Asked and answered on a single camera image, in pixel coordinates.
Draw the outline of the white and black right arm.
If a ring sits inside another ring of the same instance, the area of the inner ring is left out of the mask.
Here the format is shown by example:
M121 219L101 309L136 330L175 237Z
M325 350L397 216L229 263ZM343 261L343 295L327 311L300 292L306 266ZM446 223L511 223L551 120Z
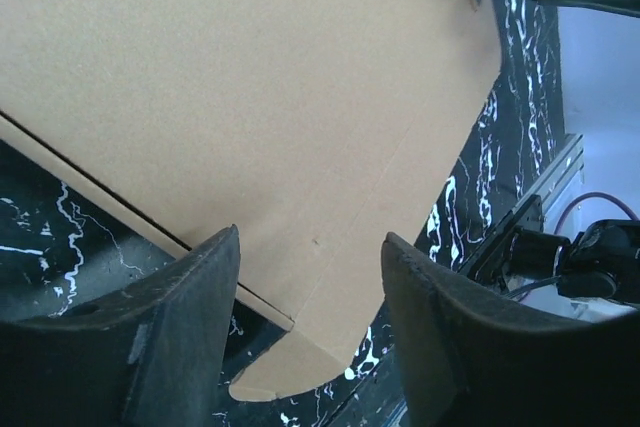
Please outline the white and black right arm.
M639 16L639 0L534 0L555 7L577 7ZM624 219L602 219L571 240L560 235L571 211L581 202L599 198L616 205ZM565 298L602 298L622 304L639 303L639 213L615 196L592 191L571 201L554 232L545 234L515 227L505 248L509 272L531 281L505 294L520 300L547 286Z

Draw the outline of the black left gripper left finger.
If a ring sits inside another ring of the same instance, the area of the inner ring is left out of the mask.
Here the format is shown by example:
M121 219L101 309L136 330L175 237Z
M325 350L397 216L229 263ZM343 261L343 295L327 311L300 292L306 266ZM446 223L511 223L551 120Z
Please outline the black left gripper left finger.
M1 326L5 426L207 426L239 274L229 226L58 317Z

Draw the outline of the brown cardboard box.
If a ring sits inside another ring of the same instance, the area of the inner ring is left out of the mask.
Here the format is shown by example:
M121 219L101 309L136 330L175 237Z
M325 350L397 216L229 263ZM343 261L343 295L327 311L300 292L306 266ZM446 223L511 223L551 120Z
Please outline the brown cardboard box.
M268 402L350 366L501 62L492 0L1 0L1 137L173 256L237 226Z

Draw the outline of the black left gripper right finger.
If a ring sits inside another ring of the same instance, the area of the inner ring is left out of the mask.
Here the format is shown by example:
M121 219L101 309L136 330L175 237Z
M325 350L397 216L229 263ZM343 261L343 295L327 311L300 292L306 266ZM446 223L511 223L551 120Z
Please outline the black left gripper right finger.
M589 323L498 295L388 234L381 271L414 426L635 426L639 316Z

